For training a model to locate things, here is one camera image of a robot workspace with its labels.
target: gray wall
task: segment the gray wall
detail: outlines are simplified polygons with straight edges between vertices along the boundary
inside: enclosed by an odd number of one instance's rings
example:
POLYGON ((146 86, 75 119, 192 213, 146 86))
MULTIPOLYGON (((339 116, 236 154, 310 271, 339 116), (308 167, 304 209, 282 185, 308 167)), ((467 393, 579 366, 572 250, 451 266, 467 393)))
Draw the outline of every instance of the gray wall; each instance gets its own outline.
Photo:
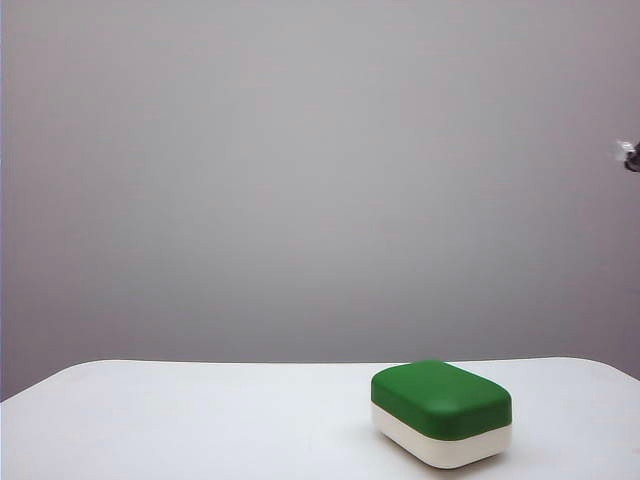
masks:
POLYGON ((640 376, 640 2, 4 1, 4 396, 103 358, 640 376))

